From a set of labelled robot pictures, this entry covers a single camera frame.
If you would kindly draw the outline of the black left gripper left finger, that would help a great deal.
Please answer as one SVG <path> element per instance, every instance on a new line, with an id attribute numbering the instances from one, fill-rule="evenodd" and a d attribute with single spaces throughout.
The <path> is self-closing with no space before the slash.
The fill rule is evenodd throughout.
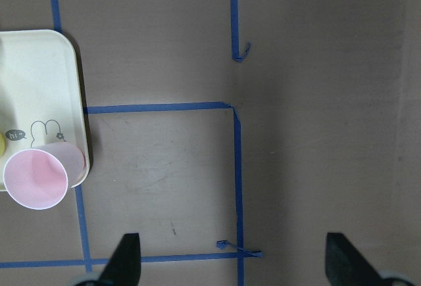
<path id="1" fill-rule="evenodd" d="M 126 233 L 114 250 L 98 285 L 138 285 L 141 277 L 141 247 L 138 233 Z"/>

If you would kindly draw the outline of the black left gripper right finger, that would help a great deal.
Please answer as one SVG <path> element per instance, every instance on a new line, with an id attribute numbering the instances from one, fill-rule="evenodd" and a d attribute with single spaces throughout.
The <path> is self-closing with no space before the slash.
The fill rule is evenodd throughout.
<path id="1" fill-rule="evenodd" d="M 382 285 L 383 279 L 342 233 L 326 236 L 325 273 L 330 285 Z"/>

